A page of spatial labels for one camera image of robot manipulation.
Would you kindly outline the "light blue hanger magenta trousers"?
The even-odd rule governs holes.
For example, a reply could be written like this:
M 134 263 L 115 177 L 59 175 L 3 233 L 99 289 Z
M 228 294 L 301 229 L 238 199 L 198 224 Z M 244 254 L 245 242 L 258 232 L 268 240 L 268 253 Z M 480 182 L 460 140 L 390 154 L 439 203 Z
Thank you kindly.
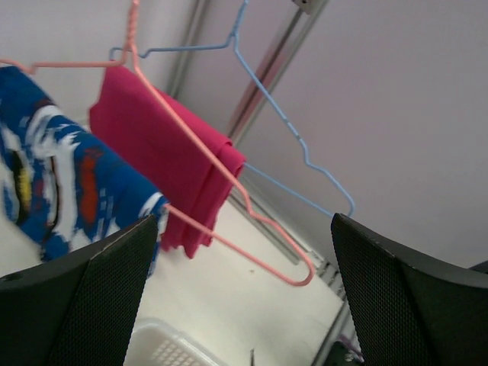
M 252 69 L 249 67 L 249 64 L 245 61 L 245 58 L 240 52 L 239 49 L 239 31 L 241 28 L 241 24 L 243 21 L 243 18 L 246 13 L 246 9 L 249 5 L 249 1 L 242 1 L 242 4 L 239 7 L 239 10 L 236 15 L 236 20 L 233 23 L 233 26 L 231 28 L 231 31 L 229 32 L 229 35 L 227 36 L 227 39 L 224 43 L 219 43 L 219 44 L 214 44 L 214 45 L 201 45 L 201 46 L 180 46 L 180 47 L 151 47 L 148 50 L 142 52 L 142 53 L 135 53 L 136 54 L 136 59 L 145 59 L 147 58 L 151 53 L 170 53 L 170 52 L 184 52 L 184 51 L 210 51 L 210 50 L 222 50 L 231 47 L 232 45 L 232 50 L 236 58 L 238 59 L 240 65 L 246 73 L 250 76 L 252 82 L 255 84 L 255 86 L 258 88 L 259 91 L 261 91 L 267 102 L 273 107 L 274 111 L 277 113 L 277 115 L 280 117 L 282 122 L 285 124 L 287 129 L 291 132 L 291 134 L 294 136 L 295 140 L 300 144 L 302 148 L 302 159 L 303 163 L 306 167 L 309 169 L 312 169 L 316 172 L 321 173 L 324 175 L 334 186 L 337 190 L 340 191 L 340 193 L 345 197 L 345 199 L 348 202 L 349 205 L 349 211 L 348 211 L 348 216 L 352 216 L 355 212 L 355 202 L 352 198 L 352 196 L 342 187 L 342 185 L 339 183 L 339 181 L 325 168 L 315 165 L 310 161 L 310 152 L 307 143 L 303 139 L 303 137 L 299 134 L 298 130 L 296 127 L 289 121 L 287 118 L 286 114 L 281 110 L 280 106 L 278 103 L 273 99 L 271 96 L 270 92 L 268 89 L 262 84 L 262 82 L 258 79 L 257 75 L 252 71 Z M 128 46 L 123 47 L 112 47 L 109 51 L 109 57 L 111 58 L 116 51 L 125 51 L 125 50 L 130 50 L 131 53 L 133 53 L 133 50 Z M 317 209 L 320 213 L 325 214 L 328 217 L 332 217 L 333 213 L 330 212 L 329 210 L 325 209 L 324 207 L 321 207 L 320 205 L 316 204 L 315 202 L 309 200 L 308 198 L 305 198 L 303 195 L 299 194 L 295 190 L 287 187 L 280 181 L 272 178 L 271 176 L 265 174 L 261 170 L 257 169 L 256 167 L 250 165 L 249 163 L 246 163 L 245 166 L 249 169 L 251 169 L 254 173 L 260 175 L 264 179 L 270 181 L 272 184 L 278 186 L 279 188 L 285 190 L 287 193 L 291 194 L 292 196 L 295 196 L 305 204 L 308 204 L 309 206 Z

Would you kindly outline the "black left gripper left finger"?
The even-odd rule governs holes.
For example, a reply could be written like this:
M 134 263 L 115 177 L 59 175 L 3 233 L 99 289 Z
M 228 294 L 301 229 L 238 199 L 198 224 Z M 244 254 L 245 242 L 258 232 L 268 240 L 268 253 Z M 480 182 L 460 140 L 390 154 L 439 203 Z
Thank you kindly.
M 156 218 L 1 278 L 3 365 L 122 365 L 156 246 Z

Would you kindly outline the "blue white patterned trousers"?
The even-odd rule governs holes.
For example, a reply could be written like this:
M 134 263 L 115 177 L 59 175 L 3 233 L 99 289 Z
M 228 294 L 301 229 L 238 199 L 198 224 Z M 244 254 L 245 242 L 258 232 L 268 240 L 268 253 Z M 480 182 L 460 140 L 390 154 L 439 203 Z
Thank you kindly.
M 167 200 L 156 186 L 14 66 L 1 70 L 1 164 L 5 215 L 42 262 L 149 215 L 165 232 Z

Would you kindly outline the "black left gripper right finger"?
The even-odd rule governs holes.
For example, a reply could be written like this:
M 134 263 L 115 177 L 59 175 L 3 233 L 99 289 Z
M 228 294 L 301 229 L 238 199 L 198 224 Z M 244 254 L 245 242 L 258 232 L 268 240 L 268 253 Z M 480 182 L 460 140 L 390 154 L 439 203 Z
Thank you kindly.
M 443 262 L 337 213 L 331 223 L 366 365 L 485 365 L 487 270 Z

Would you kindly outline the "white perforated plastic basket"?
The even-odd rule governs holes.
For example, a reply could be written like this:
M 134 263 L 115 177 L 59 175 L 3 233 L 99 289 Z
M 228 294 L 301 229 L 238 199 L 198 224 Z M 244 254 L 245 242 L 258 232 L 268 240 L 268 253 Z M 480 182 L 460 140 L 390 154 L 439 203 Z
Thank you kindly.
M 212 352 L 167 322 L 142 318 L 134 323 L 124 365 L 225 365 Z

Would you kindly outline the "pink wire hanger blue trousers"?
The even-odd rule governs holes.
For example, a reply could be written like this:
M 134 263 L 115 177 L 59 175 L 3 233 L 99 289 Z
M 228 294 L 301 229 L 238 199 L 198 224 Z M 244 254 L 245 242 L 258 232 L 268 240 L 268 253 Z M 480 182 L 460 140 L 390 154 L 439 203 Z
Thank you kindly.
M 276 278 L 282 280 L 283 282 L 289 284 L 290 286 L 304 287 L 308 285 L 312 281 L 313 276 L 315 275 L 315 266 L 313 265 L 313 262 L 310 259 L 310 257 L 300 248 L 300 246 L 291 238 L 291 236 L 286 232 L 286 230 L 280 224 L 278 224 L 276 221 L 274 221 L 271 218 L 263 217 L 262 215 L 256 213 L 252 209 L 251 198 L 246 188 L 237 180 L 237 178 L 230 172 L 230 170 L 207 148 L 207 146 L 203 143 L 203 141 L 201 141 L 201 139 L 191 130 L 191 128 L 183 121 L 183 119 L 170 106 L 170 104 L 156 91 L 155 88 L 153 88 L 152 84 L 149 82 L 149 80 L 146 78 L 146 76 L 140 69 L 139 61 L 137 60 L 137 55 L 136 55 L 137 53 L 136 33 L 138 28 L 139 10 L 140 10 L 140 1 L 138 0 L 131 1 L 130 7 L 128 8 L 128 12 L 127 12 L 127 28 L 126 28 L 124 47 L 122 51 L 122 56 L 118 60 L 107 61 L 107 62 L 36 62 L 36 63 L 32 63 L 29 66 L 26 66 L 13 59 L 2 59 L 1 63 L 5 65 L 16 66 L 23 72 L 29 75 L 33 75 L 37 72 L 38 69 L 41 68 L 51 68 L 51 69 L 111 68 L 115 66 L 122 66 L 127 62 L 127 60 L 130 59 L 132 61 L 134 72 L 136 73 L 137 77 L 144 84 L 146 90 L 148 90 L 148 92 L 155 98 L 156 103 L 159 104 L 160 108 L 169 114 L 171 119 L 176 123 L 176 125 L 185 134 L 185 136 L 199 149 L 201 153 L 203 153 L 203 155 L 219 170 L 219 172 L 225 178 L 227 178 L 227 180 L 230 181 L 234 187 L 238 189 L 238 191 L 242 195 L 242 198 L 245 201 L 248 215 L 254 220 L 272 226 L 281 235 L 281 237 L 286 242 L 288 242 L 289 245 L 291 245 L 292 249 L 303 260 L 304 264 L 308 268 L 308 275 L 303 280 L 295 281 L 292 278 L 286 276 L 285 274 L 282 274 L 275 268 L 271 267 L 270 265 L 266 264 L 259 258 L 256 258 L 254 255 L 251 255 L 244 249 L 241 249 L 237 245 L 233 244 L 228 239 L 225 239 L 221 235 L 208 229 L 205 225 L 197 222 L 196 220 L 186 215 L 185 213 L 183 213 L 173 205 L 166 204 L 165 207 L 167 211 L 171 214 L 174 214 L 176 217 L 186 222 L 190 226 L 194 227 L 195 229 L 199 230 L 201 233 L 205 234 L 206 236 L 209 236 L 217 240 L 218 242 L 222 243 L 229 249 L 232 249 L 234 252 L 237 252 L 239 255 L 245 257 L 249 261 L 256 264 L 258 267 L 274 275 Z

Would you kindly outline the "right aluminium frame posts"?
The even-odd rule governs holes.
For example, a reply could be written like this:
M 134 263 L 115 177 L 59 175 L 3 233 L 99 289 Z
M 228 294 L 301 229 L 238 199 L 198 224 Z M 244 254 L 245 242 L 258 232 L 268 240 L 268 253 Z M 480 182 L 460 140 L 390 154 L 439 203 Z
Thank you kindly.
M 183 46 L 203 45 L 197 43 L 201 41 L 203 27 L 210 19 L 208 11 L 213 2 L 215 1 L 193 1 L 190 20 L 185 28 Z M 253 71 L 270 94 L 329 1 L 292 2 L 295 4 L 294 10 L 285 17 L 284 25 L 277 30 L 258 68 Z M 175 99 L 181 100 L 186 80 L 190 75 L 188 70 L 194 63 L 196 52 L 201 51 L 184 51 L 182 56 L 178 57 L 176 73 L 169 89 L 169 94 Z M 234 144 L 237 145 L 244 139 L 266 103 L 268 102 L 264 94 L 251 80 L 233 112 L 229 126 L 226 127 L 226 134 Z M 331 276 L 328 286 L 341 297 L 343 304 L 332 323 L 331 330 L 319 347 L 312 365 L 364 365 L 362 353 L 358 350 L 358 345 L 353 342 L 356 336 L 355 330 L 352 330 L 351 338 L 343 334 L 346 326 L 353 326 L 353 322 L 341 275 L 335 270 Z

